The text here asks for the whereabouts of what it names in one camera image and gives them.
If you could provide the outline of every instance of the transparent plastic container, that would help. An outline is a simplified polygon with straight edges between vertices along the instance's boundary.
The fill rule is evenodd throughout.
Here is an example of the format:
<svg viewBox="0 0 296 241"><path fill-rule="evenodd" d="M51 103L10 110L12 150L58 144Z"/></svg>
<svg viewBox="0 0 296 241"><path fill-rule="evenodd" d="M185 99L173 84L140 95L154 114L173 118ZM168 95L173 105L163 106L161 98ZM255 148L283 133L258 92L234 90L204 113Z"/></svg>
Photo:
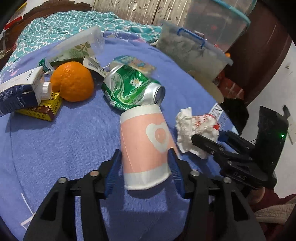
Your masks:
<svg viewBox="0 0 296 241"><path fill-rule="evenodd" d="M253 11L257 0L224 0L224 2L248 16Z"/></svg>
<svg viewBox="0 0 296 241"><path fill-rule="evenodd" d="M156 46L185 72L194 71L197 80L213 81L233 61L198 35L164 21Z"/></svg>
<svg viewBox="0 0 296 241"><path fill-rule="evenodd" d="M247 16L221 0L193 0L183 27L226 52L249 25Z"/></svg>
<svg viewBox="0 0 296 241"><path fill-rule="evenodd" d="M43 67L46 74L52 74L54 67L64 62L83 62L84 58L97 66L98 61L95 56L102 52L104 44L105 40L101 29L98 26L93 26L54 46L48 55L40 60L39 66Z"/></svg>

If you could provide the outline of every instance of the crushed can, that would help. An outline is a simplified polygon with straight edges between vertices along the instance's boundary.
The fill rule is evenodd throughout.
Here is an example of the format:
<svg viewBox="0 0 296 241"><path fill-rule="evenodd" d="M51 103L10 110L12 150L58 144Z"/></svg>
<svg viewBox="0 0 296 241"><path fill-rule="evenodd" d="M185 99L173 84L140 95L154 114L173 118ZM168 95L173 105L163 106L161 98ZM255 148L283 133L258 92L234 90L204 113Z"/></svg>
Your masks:
<svg viewBox="0 0 296 241"><path fill-rule="evenodd" d="M165 96L165 88L157 80L125 64L115 66L108 73L102 90L111 106L120 110L145 104L160 105Z"/></svg>

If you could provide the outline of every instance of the small yellow and brown box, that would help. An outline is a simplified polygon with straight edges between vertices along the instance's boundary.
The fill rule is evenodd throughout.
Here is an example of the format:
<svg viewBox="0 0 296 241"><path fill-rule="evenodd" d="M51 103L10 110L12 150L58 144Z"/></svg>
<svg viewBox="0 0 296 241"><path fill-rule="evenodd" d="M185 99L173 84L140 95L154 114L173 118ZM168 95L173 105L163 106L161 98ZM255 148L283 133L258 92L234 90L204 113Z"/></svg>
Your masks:
<svg viewBox="0 0 296 241"><path fill-rule="evenodd" d="M16 110L15 112L18 112L23 115L32 116L38 119L46 120L46 121L52 121L57 111L61 107L61 104L62 104L62 98L60 94L52 92L50 99L42 100L38 107L20 109L20 110Z"/></svg>

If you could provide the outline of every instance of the dark wooden headboard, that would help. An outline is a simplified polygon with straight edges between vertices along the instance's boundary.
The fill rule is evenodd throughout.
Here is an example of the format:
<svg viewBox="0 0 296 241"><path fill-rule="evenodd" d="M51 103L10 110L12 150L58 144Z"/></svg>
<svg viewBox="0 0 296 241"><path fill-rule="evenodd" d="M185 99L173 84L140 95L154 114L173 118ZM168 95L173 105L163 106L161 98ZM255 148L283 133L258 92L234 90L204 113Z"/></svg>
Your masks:
<svg viewBox="0 0 296 241"><path fill-rule="evenodd" d="M48 17L57 12L67 12L70 10L91 11L91 6L87 3L75 3L69 0L49 0L42 5L33 8L30 12L24 15L24 18L13 24L5 31L0 42L0 50L12 48L23 31L23 29L35 18Z"/></svg>

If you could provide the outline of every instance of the orange fruit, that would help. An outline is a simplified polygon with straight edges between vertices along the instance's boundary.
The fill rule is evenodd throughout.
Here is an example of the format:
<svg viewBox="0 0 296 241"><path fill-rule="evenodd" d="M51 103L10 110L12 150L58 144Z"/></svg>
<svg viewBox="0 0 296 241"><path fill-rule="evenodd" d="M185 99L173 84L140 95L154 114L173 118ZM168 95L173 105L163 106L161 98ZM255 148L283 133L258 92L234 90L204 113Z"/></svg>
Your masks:
<svg viewBox="0 0 296 241"><path fill-rule="evenodd" d="M50 82L53 92L60 92L62 98L71 102L86 100L94 92L91 73L79 62L68 62L57 67Z"/></svg>

